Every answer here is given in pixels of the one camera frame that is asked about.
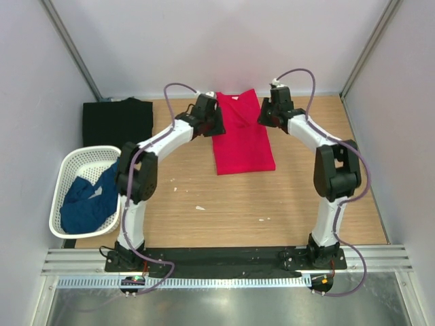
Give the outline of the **red t shirt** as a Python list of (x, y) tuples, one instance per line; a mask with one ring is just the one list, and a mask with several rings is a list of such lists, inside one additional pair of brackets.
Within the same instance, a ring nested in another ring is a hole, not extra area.
[(237, 96), (217, 93), (226, 133), (213, 136), (218, 175), (274, 171), (275, 160), (266, 127), (258, 123), (260, 105), (255, 90)]

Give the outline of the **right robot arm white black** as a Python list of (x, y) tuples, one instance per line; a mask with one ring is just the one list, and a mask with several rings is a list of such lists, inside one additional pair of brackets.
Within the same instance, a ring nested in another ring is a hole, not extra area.
[(362, 183), (356, 143), (342, 141), (318, 126), (304, 109), (297, 109), (290, 89), (272, 85), (262, 101), (258, 123), (280, 128), (296, 137), (315, 154), (313, 184), (321, 198), (317, 222), (309, 234), (306, 259), (316, 269), (327, 266), (338, 255), (337, 238), (344, 209)]

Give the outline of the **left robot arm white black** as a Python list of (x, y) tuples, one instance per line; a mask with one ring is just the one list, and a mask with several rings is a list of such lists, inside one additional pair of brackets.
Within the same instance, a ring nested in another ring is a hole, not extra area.
[(116, 173), (116, 188), (122, 200), (120, 233), (109, 258), (131, 272), (144, 263), (143, 224), (147, 201), (157, 188), (158, 165), (169, 154), (198, 136), (225, 134), (222, 109), (214, 92), (198, 93), (196, 102), (173, 118), (152, 138), (138, 144), (125, 143)]

